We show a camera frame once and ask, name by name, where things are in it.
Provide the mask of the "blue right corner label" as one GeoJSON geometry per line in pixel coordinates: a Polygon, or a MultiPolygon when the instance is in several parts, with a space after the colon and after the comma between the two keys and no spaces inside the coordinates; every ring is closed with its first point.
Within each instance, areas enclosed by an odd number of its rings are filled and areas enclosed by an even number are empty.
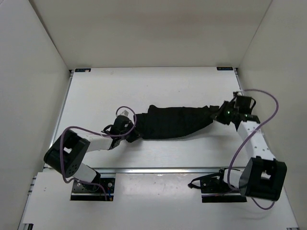
{"type": "Polygon", "coordinates": [[[216,67],[218,71],[233,71],[232,67],[216,67]]]}

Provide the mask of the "blue left corner label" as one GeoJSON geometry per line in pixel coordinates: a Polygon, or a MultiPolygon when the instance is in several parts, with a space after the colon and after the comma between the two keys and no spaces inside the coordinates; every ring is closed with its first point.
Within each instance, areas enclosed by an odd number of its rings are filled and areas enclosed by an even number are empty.
{"type": "Polygon", "coordinates": [[[77,68],[74,70],[74,72],[90,72],[91,68],[77,68]]]}

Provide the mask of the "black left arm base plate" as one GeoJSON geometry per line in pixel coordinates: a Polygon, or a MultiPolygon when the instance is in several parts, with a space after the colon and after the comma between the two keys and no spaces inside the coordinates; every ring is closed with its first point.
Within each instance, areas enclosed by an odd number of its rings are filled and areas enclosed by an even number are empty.
{"type": "Polygon", "coordinates": [[[101,174],[100,185],[104,188],[104,193],[99,186],[75,181],[72,184],[70,200],[111,202],[114,200],[115,182],[115,174],[101,174]]]}

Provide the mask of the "blue corner label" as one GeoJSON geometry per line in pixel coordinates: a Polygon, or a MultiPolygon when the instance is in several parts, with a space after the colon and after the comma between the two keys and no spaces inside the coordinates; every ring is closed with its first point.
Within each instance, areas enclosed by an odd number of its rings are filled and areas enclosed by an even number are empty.
{"type": "Polygon", "coordinates": [[[91,68],[77,68],[74,70],[74,72],[90,72],[91,68]]]}
{"type": "Polygon", "coordinates": [[[233,71],[232,67],[216,67],[218,71],[233,71]]]}

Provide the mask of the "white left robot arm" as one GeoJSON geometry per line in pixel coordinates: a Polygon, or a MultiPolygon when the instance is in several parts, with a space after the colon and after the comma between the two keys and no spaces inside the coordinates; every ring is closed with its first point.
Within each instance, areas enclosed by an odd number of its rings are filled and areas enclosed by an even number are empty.
{"type": "Polygon", "coordinates": [[[101,133],[71,126],[66,128],[44,155],[44,162],[67,179],[77,180],[90,190],[100,186],[100,174],[83,163],[86,153],[112,150],[120,142],[135,141],[140,135],[136,131],[137,116],[130,120],[126,115],[116,117],[114,124],[108,125],[101,133]]]}

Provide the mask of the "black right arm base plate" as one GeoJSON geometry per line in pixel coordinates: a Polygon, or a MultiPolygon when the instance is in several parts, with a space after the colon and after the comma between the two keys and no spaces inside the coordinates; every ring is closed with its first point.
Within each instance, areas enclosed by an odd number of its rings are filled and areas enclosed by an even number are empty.
{"type": "Polygon", "coordinates": [[[245,203],[247,199],[231,190],[219,176],[200,180],[202,203],[245,203]]]}

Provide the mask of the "black pleated skirt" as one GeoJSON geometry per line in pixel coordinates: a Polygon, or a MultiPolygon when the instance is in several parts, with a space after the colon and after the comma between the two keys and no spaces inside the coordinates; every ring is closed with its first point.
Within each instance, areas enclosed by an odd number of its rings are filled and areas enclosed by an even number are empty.
{"type": "Polygon", "coordinates": [[[219,106],[167,107],[150,105],[147,113],[136,114],[135,130],[143,139],[172,139],[193,134],[213,123],[219,106]]]}

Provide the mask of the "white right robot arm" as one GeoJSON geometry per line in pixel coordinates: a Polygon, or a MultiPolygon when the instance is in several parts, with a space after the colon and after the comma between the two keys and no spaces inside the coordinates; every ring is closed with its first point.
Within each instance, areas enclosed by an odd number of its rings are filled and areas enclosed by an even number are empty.
{"type": "Polygon", "coordinates": [[[252,110],[256,100],[239,92],[224,101],[214,120],[228,125],[233,123],[243,142],[235,152],[229,167],[219,172],[193,179],[188,187],[200,189],[203,197],[216,198],[238,194],[269,201],[280,198],[287,166],[278,161],[268,148],[261,132],[267,121],[260,122],[252,110]]]}

